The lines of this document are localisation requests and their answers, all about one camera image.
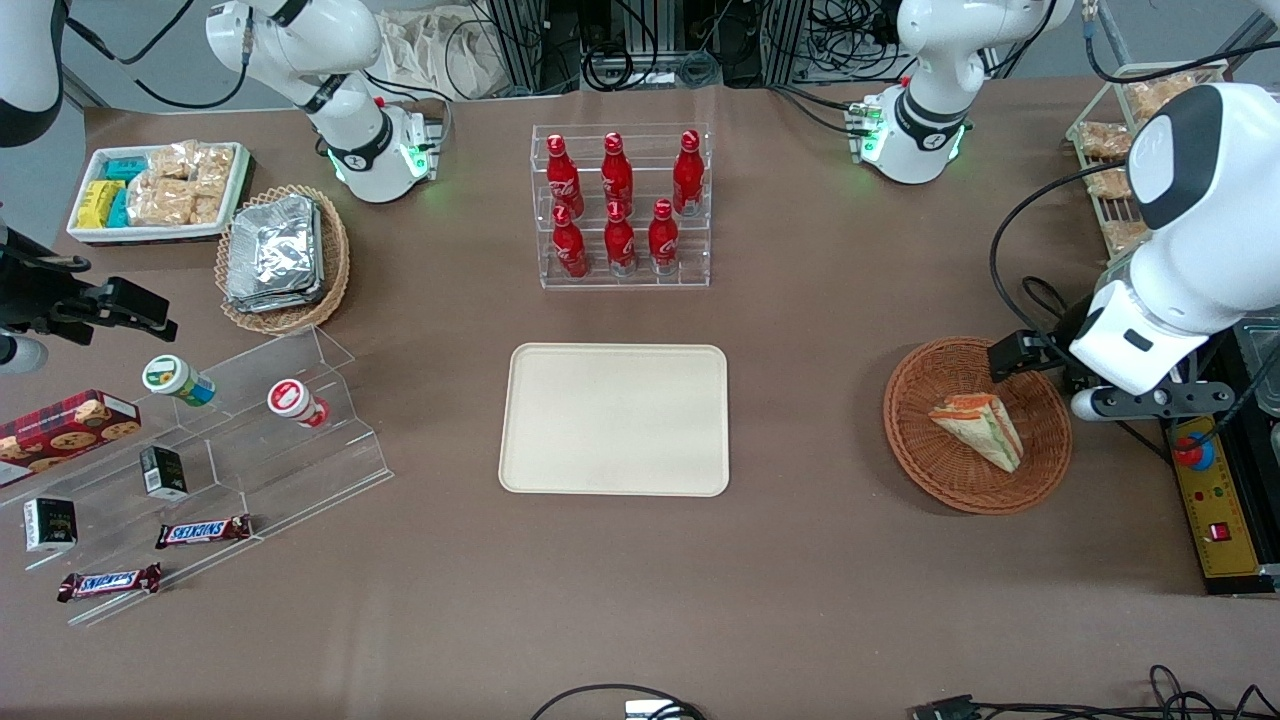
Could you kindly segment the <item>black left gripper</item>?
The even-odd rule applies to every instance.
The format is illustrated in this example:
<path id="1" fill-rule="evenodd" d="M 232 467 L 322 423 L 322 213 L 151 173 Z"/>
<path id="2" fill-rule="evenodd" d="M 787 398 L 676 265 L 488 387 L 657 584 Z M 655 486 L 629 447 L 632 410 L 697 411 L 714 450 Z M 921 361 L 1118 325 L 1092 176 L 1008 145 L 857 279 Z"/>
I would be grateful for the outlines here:
<path id="1" fill-rule="evenodd" d="M 1020 329 L 989 346 L 993 383 L 1029 372 L 1060 370 L 1061 391 L 1084 391 L 1102 384 L 1101 377 L 1071 350 L 1089 314 L 1089 299 L 1070 305 L 1043 341 L 1034 331 Z"/>

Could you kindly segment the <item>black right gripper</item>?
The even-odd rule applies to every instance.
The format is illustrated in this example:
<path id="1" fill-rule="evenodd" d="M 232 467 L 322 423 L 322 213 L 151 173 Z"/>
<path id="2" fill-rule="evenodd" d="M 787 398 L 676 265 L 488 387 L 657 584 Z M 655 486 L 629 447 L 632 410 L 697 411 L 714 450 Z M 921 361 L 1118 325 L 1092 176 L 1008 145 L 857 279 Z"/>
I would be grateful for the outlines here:
<path id="1" fill-rule="evenodd" d="M 1 251 L 4 331 L 50 334 L 79 346 L 92 343 L 91 324 L 140 331 L 168 343 L 177 340 L 169 300 L 133 281 L 91 284 L 78 277 L 90 268 L 86 260 L 58 256 L 13 228 L 3 229 Z"/>

